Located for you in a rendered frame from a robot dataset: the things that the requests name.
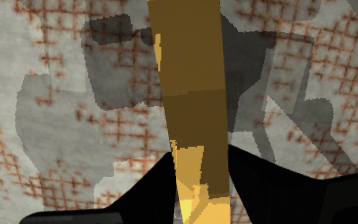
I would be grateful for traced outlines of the yellow bar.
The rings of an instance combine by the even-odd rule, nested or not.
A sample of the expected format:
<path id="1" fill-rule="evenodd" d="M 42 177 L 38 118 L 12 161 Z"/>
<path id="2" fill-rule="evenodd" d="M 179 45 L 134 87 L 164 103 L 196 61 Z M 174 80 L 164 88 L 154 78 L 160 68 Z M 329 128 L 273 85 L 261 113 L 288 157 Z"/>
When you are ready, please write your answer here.
<path id="1" fill-rule="evenodd" d="M 219 0 L 148 0 L 184 224 L 230 224 Z"/>

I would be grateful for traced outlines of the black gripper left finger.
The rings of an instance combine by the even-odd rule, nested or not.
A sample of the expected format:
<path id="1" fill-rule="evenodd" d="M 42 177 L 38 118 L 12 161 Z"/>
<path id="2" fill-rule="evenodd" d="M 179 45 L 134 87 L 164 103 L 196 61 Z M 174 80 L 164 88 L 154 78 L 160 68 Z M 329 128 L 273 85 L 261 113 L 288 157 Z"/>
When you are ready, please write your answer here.
<path id="1" fill-rule="evenodd" d="M 171 152 L 111 205 L 97 209 L 42 211 L 19 224 L 173 224 L 176 174 Z"/>

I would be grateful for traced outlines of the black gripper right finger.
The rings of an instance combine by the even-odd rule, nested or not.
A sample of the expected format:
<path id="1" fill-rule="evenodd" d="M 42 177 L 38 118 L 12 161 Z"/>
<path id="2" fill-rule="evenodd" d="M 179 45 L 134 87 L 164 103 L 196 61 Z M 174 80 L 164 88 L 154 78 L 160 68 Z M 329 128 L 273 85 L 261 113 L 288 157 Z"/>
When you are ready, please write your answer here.
<path id="1" fill-rule="evenodd" d="M 358 172 L 314 179 L 228 145 L 228 171 L 251 224 L 331 224 L 358 205 Z"/>

